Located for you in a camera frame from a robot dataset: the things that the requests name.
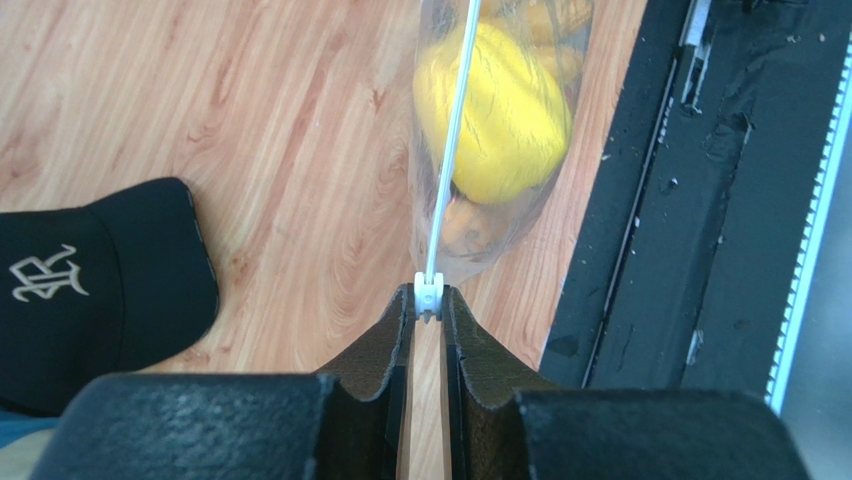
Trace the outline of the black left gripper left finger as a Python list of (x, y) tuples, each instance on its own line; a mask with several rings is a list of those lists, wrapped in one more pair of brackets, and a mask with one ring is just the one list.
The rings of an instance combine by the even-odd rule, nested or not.
[(36, 479), (396, 479), (408, 289), (310, 373), (122, 374), (71, 402)]

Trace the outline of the yellow bell pepper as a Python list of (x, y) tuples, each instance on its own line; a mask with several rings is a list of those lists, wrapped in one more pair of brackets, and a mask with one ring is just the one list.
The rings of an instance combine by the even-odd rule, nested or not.
[[(422, 50), (415, 112), (441, 161), (456, 92), (464, 32)], [(480, 204), (515, 200), (547, 182), (564, 159), (572, 120), (556, 78), (507, 32), (481, 23), (469, 71), (452, 180)]]

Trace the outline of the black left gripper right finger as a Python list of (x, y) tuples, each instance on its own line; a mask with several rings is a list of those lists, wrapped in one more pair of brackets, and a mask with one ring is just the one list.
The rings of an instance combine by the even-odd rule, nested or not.
[(805, 479), (762, 401), (707, 390), (569, 390), (547, 380), (443, 293), (452, 479)]

